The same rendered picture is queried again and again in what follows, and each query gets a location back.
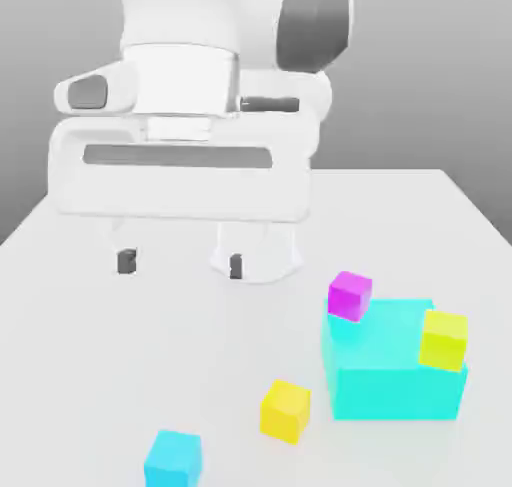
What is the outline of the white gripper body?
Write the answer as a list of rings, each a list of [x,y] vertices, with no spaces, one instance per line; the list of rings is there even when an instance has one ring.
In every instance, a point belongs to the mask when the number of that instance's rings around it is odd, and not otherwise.
[[[299,143],[257,145],[268,167],[187,166],[198,158],[236,159],[250,147],[221,137],[212,144],[145,142],[140,122],[69,118],[49,142],[48,195],[68,214],[211,221],[298,222],[309,207],[310,163]]]

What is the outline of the small magenta cube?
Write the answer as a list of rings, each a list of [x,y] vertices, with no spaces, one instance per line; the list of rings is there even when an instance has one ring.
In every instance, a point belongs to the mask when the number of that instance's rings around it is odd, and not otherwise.
[[[329,285],[328,313],[350,322],[359,322],[369,307],[372,286],[370,278],[349,271],[340,272]]]

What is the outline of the small light blue cube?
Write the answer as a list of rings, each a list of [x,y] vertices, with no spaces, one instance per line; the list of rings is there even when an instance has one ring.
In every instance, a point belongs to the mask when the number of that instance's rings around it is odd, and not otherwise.
[[[201,472],[199,435],[158,432],[144,462],[145,487],[198,487]]]

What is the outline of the small lime yellow cube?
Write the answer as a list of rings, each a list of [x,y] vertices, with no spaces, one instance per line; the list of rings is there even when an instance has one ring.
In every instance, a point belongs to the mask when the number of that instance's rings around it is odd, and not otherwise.
[[[418,362],[449,372],[460,372],[468,342],[468,318],[435,309],[425,311]]]

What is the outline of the large cyan box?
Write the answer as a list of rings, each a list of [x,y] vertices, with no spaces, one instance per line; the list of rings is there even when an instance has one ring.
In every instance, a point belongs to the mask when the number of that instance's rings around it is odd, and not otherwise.
[[[374,299],[360,322],[323,314],[321,349],[336,420],[454,420],[468,367],[418,362],[429,299]]]

